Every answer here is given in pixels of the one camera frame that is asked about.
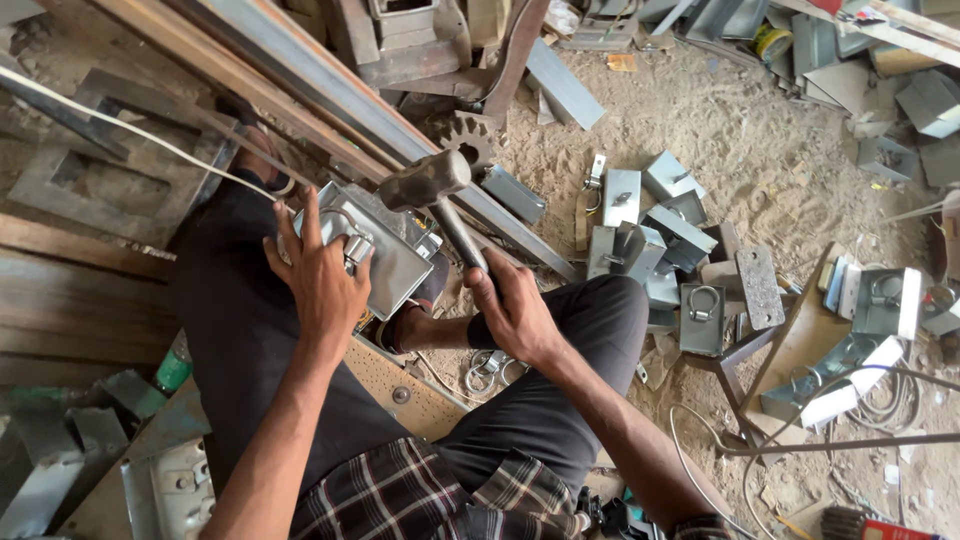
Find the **hammer head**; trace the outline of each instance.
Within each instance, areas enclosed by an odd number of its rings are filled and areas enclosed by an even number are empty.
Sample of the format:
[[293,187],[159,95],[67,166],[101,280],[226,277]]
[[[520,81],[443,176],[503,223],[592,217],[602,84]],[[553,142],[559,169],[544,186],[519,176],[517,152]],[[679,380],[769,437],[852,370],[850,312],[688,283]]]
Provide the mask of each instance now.
[[456,150],[444,150],[390,175],[378,192],[388,209],[404,211],[435,205],[469,183],[467,159]]

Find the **hand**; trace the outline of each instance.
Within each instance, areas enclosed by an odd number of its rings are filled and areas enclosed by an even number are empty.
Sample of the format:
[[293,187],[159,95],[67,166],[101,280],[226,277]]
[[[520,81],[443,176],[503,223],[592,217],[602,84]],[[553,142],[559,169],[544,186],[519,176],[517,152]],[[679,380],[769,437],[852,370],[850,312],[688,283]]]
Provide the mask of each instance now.
[[353,330],[370,296],[370,264],[367,257],[351,277],[344,267],[344,245],[347,236],[341,234],[324,246],[320,234],[320,213],[317,208],[317,190],[302,192],[304,199],[301,236],[294,232],[290,212],[282,201],[274,203],[274,214],[280,238],[290,264],[280,257],[276,242],[263,239],[270,268],[290,287],[297,301],[301,337],[319,337],[324,332],[349,334]]
[[543,372],[570,345],[540,297],[533,272],[525,266],[514,268],[490,248],[483,250],[483,256],[496,276],[503,301],[497,298],[490,276],[480,268],[467,270],[464,285],[473,291],[473,302],[483,311],[496,344]]

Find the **hammer handle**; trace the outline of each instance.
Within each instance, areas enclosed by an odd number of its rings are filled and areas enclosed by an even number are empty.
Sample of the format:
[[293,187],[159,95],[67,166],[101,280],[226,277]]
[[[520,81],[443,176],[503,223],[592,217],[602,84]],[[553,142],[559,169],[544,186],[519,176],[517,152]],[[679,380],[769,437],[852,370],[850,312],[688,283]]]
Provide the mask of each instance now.
[[440,228],[444,230],[446,237],[453,244],[453,249],[460,254],[467,268],[480,268],[490,274],[487,261],[467,235],[467,228],[464,227],[464,222],[457,214],[453,203],[448,199],[441,199],[439,203],[430,206],[430,213],[433,214],[433,219],[440,225]]

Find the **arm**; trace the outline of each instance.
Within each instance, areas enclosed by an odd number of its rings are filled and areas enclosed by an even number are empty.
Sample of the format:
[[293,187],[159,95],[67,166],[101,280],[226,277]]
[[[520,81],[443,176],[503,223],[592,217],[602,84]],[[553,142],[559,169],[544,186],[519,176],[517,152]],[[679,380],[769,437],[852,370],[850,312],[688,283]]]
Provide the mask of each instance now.
[[321,241],[316,190],[308,189],[304,199],[302,240],[294,233],[286,206],[274,205],[291,265],[280,258],[273,240],[264,238],[270,267],[297,300],[300,341],[267,414],[217,501],[204,540],[287,538],[326,389],[370,294],[371,258],[351,278],[344,270],[345,239],[336,238],[328,246]]
[[[484,312],[497,345],[537,368],[563,390],[607,449],[644,511],[665,530],[715,513],[686,477],[673,441],[606,384],[560,334],[540,298],[533,273],[514,268],[491,250],[484,250],[484,256],[497,278],[502,302],[490,277],[480,269],[470,269],[465,283],[473,290],[474,302]],[[730,514],[704,473],[689,457],[686,461],[713,503]]]

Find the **man's right hand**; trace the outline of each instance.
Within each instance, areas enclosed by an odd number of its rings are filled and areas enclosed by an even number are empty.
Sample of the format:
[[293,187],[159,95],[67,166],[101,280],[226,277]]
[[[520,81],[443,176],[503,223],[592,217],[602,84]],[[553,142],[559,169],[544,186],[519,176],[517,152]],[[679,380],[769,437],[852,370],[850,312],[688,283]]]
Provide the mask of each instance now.
[[485,248],[483,256],[496,277],[500,295],[480,268],[470,268],[464,285],[473,291],[473,302],[487,319],[493,340],[505,353],[522,360],[542,373],[571,346],[560,334],[553,316],[540,297],[534,274],[527,267],[514,266],[496,251]]

